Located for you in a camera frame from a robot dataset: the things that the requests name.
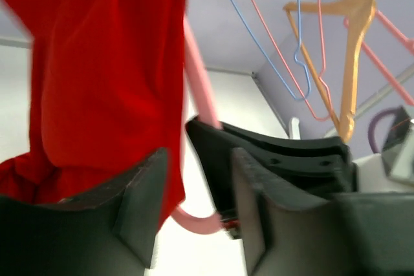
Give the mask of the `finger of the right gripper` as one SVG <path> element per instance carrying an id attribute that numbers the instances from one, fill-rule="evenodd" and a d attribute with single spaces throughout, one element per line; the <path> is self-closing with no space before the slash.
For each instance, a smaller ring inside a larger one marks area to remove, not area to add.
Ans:
<path id="1" fill-rule="evenodd" d="M 321 138 L 315 140 L 291 140 L 291 139 L 282 139 L 272 136 L 266 136 L 264 134 L 259 134 L 253 131 L 248 131 L 236 126 L 233 126 L 229 123 L 222 123 L 223 130 L 226 133 L 233 134 L 239 138 L 247 140 L 254 145 L 261 147 L 270 147 L 280 146 L 291 149 L 343 149 L 343 142 L 337 136 L 329 138 Z"/>
<path id="2" fill-rule="evenodd" d="M 235 217 L 231 165 L 235 148 L 247 151 L 271 173 L 322 198 L 356 188 L 356 168 L 344 143 L 342 150 L 261 147 L 196 118 L 187 122 L 186 132 L 201 161 L 216 210 L 223 218 Z"/>

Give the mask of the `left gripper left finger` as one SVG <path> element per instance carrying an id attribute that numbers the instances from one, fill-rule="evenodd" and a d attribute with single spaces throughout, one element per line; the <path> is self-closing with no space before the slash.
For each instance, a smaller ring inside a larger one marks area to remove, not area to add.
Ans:
<path id="1" fill-rule="evenodd" d="M 75 240 L 95 264 L 150 268 L 167 170 L 168 152 L 160 148 L 112 180 L 58 204 L 79 216 Z"/>

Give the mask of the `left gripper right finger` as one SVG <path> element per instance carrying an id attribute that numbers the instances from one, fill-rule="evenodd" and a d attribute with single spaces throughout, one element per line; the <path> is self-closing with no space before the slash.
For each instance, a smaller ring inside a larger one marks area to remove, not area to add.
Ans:
<path id="1" fill-rule="evenodd" d="M 327 200 L 241 148 L 233 151 L 232 181 L 249 275 L 336 275 L 335 215 Z"/>

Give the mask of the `red t shirt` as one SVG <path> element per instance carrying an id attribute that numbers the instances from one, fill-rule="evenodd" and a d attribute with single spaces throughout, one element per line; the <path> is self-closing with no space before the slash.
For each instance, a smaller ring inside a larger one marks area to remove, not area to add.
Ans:
<path id="1" fill-rule="evenodd" d="M 4 1 L 34 42 L 30 150 L 1 164 L 2 194 L 55 203 L 165 147 L 165 221 L 185 197 L 186 0 Z"/>

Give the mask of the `thick pink plastic hanger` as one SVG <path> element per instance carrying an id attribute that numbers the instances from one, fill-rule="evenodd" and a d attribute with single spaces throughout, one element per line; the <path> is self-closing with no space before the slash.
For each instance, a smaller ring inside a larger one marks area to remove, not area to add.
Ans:
<path id="1" fill-rule="evenodd" d="M 183 25 L 186 61 L 184 69 L 193 99 L 198 108 L 199 120 L 220 129 L 221 123 L 214 107 L 212 86 L 187 16 L 184 16 Z M 214 234 L 223 228 L 221 216 L 218 213 L 214 213 L 207 218 L 197 218 L 177 207 L 171 216 L 184 229 L 200 235 Z"/>

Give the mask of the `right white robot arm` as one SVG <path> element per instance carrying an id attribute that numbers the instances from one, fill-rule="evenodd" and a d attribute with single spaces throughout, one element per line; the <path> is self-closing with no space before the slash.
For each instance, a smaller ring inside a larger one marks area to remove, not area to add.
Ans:
<path id="1" fill-rule="evenodd" d="M 232 150 L 242 148 L 271 173 L 313 195 L 330 198 L 342 191 L 412 191 L 387 179 L 379 154 L 357 161 L 339 137 L 290 140 L 224 123 L 222 129 L 193 118 L 185 125 L 201 161 L 216 210 L 223 221 L 236 219 Z"/>

